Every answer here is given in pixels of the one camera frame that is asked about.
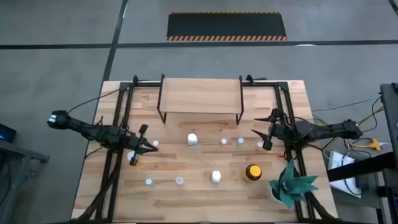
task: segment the wooden board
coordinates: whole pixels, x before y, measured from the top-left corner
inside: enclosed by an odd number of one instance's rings
[[[119,82],[105,82],[102,94],[118,86]],[[295,115],[312,119],[304,82],[289,81],[289,88]],[[278,158],[284,151],[283,142],[273,139],[271,151],[257,149],[260,138],[250,131],[267,132],[268,123],[253,119],[268,116],[277,106],[274,89],[244,87],[243,91],[245,112],[237,126],[234,117],[227,114],[170,113],[163,124],[156,111],[159,88],[134,89],[130,131],[137,132],[141,124],[148,124],[146,136],[150,142],[155,139],[160,142],[159,152],[143,155],[133,167],[127,159],[129,151],[124,151],[115,222],[297,221],[294,208],[287,209],[269,196],[269,181],[277,179],[287,164]],[[116,98],[117,95],[109,95],[101,99],[96,121],[102,115],[104,124],[112,123]],[[189,133],[198,136],[199,145],[188,146]],[[237,146],[240,137],[244,138],[244,144]],[[221,145],[221,138],[228,140],[227,145]],[[90,143],[88,152],[97,147],[98,143]],[[85,161],[72,217],[79,216],[96,195],[105,155],[105,150],[98,151]],[[319,190],[314,192],[315,196],[337,217],[321,152],[308,147],[303,156],[307,174],[318,176],[314,184]],[[252,184],[241,178],[249,164],[258,164],[263,170],[261,179]],[[221,172],[218,184],[210,180],[213,170]],[[176,177],[183,177],[184,184],[177,185]],[[153,179],[154,185],[146,186],[145,179]],[[306,214],[307,208],[302,205]]]
[[[239,80],[164,78],[160,111],[240,114],[242,109]]]

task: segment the plant pot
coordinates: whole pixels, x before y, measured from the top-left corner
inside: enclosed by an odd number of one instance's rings
[[[279,195],[275,192],[274,189],[272,189],[272,187],[269,188],[269,195],[272,201],[276,202],[276,203],[283,203],[280,199],[279,199]]]
[[[285,174],[286,168],[279,174],[279,180],[280,178]],[[269,187],[269,195],[272,201],[276,202],[276,203],[283,203],[280,198],[278,193],[272,189],[272,187]]]

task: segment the cable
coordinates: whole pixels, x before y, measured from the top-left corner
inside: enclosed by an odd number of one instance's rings
[[[4,201],[6,200],[8,193],[10,192],[11,189],[11,169],[10,169],[10,162],[9,160],[7,160],[7,179],[8,179],[8,186],[7,186],[7,190],[6,193],[4,194],[3,198],[0,201],[0,207],[1,205],[4,203]]]
[[[377,119],[376,119],[376,116],[374,115],[374,105],[375,105],[380,99],[381,99],[381,97],[379,97],[379,98],[372,104],[372,115],[373,115],[374,122],[376,123],[376,125],[375,125],[373,128],[371,128],[371,129],[362,131],[363,133],[365,133],[365,132],[367,132],[367,131],[372,131],[373,129],[376,129],[376,128],[377,128]]]
[[[294,135],[294,139],[296,139],[296,133],[295,133],[295,131],[293,130],[293,128],[290,127],[288,124],[286,124],[285,121],[282,121],[281,119],[278,119],[278,121],[281,122],[282,124],[284,124],[287,128],[289,128],[290,131],[291,131],[291,132],[293,133],[293,135]]]
[[[114,93],[114,92],[116,92],[116,91],[119,91],[119,90],[120,90],[120,91],[123,91],[123,90],[125,90],[125,89],[127,89],[127,88],[129,88],[128,85],[125,86],[125,87],[123,87],[123,88],[122,88],[122,87],[121,87],[121,88],[118,88],[117,90],[114,90],[114,91],[112,91],[112,92],[110,92],[110,93],[107,93],[107,94],[105,94],[105,95],[103,95],[103,96],[98,96],[98,97],[93,98],[93,99],[91,99],[91,100],[88,100],[88,101],[86,101],[86,102],[80,103],[79,105],[72,107],[72,108],[68,111],[67,115],[69,115],[70,112],[72,112],[74,109],[78,108],[79,106],[83,106],[83,105],[85,105],[85,104],[87,104],[87,103],[89,103],[89,102],[91,102],[91,101],[98,100],[98,99],[100,99],[100,98],[102,98],[102,97],[105,97],[105,96],[109,96],[110,94],[112,94],[112,93]]]
[[[103,146],[101,146],[101,147],[95,149],[94,151],[90,152],[89,154],[87,154],[87,155],[85,156],[85,159],[87,159],[87,157],[88,157],[89,155],[91,155],[92,153],[97,152],[97,151],[99,151],[99,150],[102,149],[102,148],[103,148]]]
[[[365,157],[365,156],[359,154],[358,152],[365,152],[365,153],[367,153],[367,154],[369,155],[369,157],[367,157],[367,158],[371,158],[371,157],[372,157],[372,155],[371,155],[370,153],[366,152],[366,151],[354,150],[354,149],[350,146],[350,143],[349,143],[347,140],[344,141],[344,146],[345,146],[345,148],[347,149],[347,151],[343,154],[343,159],[341,160],[341,166],[344,165],[344,158],[345,158],[346,156],[348,156],[348,154],[349,154],[350,151],[353,151],[353,152],[355,152],[355,153],[357,153],[358,155],[363,156],[363,157]],[[357,196],[359,196],[359,195],[362,194],[362,189],[361,189],[361,193],[359,193],[359,194],[354,193],[354,192],[349,188],[346,179],[344,179],[344,184],[345,184],[345,186],[347,187],[348,191],[349,191],[351,194],[357,195]]]
[[[365,103],[367,103],[368,101],[365,101],[365,102],[362,102],[362,103],[358,103],[357,105],[355,105],[355,106],[353,106],[352,108],[348,108],[343,114],[341,114],[339,117],[337,117],[336,119],[335,119],[335,121],[339,121],[340,120],[340,118],[342,118],[342,117],[344,117],[344,115],[346,115],[347,113],[349,113],[350,111],[353,111],[353,110],[355,110],[355,108],[357,108],[357,107],[359,107],[359,106],[361,106],[361,105],[364,105]]]
[[[319,120],[322,124],[324,124],[324,125],[329,125],[326,121],[322,120],[322,119],[321,119],[320,117],[318,117],[317,115],[312,114],[312,116],[318,118],[318,120]]]
[[[350,104],[347,104],[347,105],[344,105],[344,106],[337,106],[337,107],[335,107],[335,108],[313,110],[312,112],[317,112],[317,111],[329,111],[329,110],[340,109],[340,108],[344,108],[344,107],[351,106],[351,105],[357,105],[358,103],[363,103],[363,102],[366,102],[366,101],[369,101],[369,100],[374,100],[374,99],[379,98],[379,97],[380,97],[380,96],[375,97],[375,98],[370,98],[370,99],[367,99],[367,100],[362,100],[362,101],[355,102],[355,103],[350,103]]]
[[[286,151],[284,151],[284,158],[287,161]]]
[[[331,145],[335,140],[336,140],[336,137],[333,138],[333,139],[331,139],[331,140],[328,142],[328,144],[326,144],[326,145],[322,148],[322,150],[326,149],[326,147],[328,147],[329,145]]]
[[[315,149],[319,149],[321,151],[323,151],[323,149],[319,146],[314,146],[313,144],[307,144],[308,146],[314,147]]]
[[[384,107],[380,107],[379,109],[377,109],[377,111],[374,112],[374,114],[378,114],[379,112],[384,111]],[[365,121],[367,121],[369,118],[372,117],[373,114],[370,114],[368,116],[366,116],[365,118],[361,119],[360,121],[358,121],[358,125],[360,126],[361,124],[363,124]]]

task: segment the white bottle cap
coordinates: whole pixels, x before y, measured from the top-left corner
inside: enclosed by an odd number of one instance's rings
[[[175,183],[178,185],[182,185],[184,183],[184,179],[182,179],[182,177],[177,177],[175,179]]]
[[[219,171],[213,171],[211,173],[211,180],[214,183],[218,183],[221,180],[221,173]]]
[[[129,152],[129,153],[127,154],[127,159],[130,161],[131,158],[135,155],[135,153],[136,153],[136,152],[134,152],[134,151]]]
[[[145,180],[145,184],[146,185],[152,185],[152,184],[154,184],[154,181],[152,179],[146,179]]]
[[[192,146],[198,144],[198,138],[195,134],[188,135],[188,145]]]

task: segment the green plant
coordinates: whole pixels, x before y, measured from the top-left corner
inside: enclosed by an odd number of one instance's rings
[[[294,200],[305,201],[303,193],[318,190],[312,185],[317,176],[294,177],[294,162],[291,160],[279,180],[272,180],[269,185],[287,208],[293,205]]]

